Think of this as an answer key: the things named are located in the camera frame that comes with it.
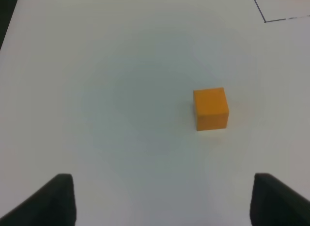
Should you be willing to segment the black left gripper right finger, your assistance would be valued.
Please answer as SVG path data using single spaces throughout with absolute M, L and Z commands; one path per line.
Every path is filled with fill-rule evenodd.
M 256 173 L 250 203 L 253 226 L 308 226 L 310 201 L 268 173 Z

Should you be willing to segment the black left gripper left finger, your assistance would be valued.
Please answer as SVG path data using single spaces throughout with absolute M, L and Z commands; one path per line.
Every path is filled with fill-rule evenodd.
M 77 208 L 71 174 L 57 174 L 0 218 L 2 226 L 74 226 Z

